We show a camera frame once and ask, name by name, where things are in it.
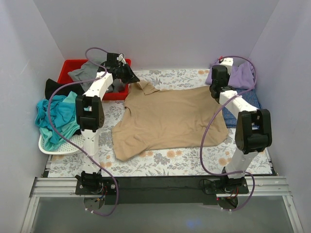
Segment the beige polo shirt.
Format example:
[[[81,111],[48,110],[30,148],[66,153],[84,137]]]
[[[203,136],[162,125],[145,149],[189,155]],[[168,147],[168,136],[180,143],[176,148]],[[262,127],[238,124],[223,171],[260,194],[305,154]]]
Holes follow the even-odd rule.
[[[208,86],[159,90],[140,81],[130,85],[124,106],[122,120],[112,128],[113,150],[121,161],[145,150],[217,146],[228,136]]]

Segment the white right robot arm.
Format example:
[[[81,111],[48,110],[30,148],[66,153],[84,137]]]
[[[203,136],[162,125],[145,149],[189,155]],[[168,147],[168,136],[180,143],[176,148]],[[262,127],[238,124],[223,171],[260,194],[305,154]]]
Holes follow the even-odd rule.
[[[221,115],[226,108],[237,120],[237,149],[210,187],[231,193],[246,186],[249,164],[272,143],[271,117],[228,84],[230,72],[221,58],[212,67],[210,86],[186,90],[159,90],[134,77],[123,119],[112,130],[116,158],[126,161],[145,150],[216,146],[228,135]]]

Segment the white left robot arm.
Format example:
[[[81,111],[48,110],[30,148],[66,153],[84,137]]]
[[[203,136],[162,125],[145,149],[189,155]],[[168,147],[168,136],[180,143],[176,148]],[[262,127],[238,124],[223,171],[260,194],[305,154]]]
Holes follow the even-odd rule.
[[[104,193],[99,163],[99,129],[104,124],[102,99],[115,79],[123,83],[136,81],[136,77],[126,62],[124,55],[108,53],[103,64],[106,69],[98,71],[90,88],[76,98],[76,120],[84,138],[83,151],[87,153],[83,171],[76,176],[81,186],[92,194]]]

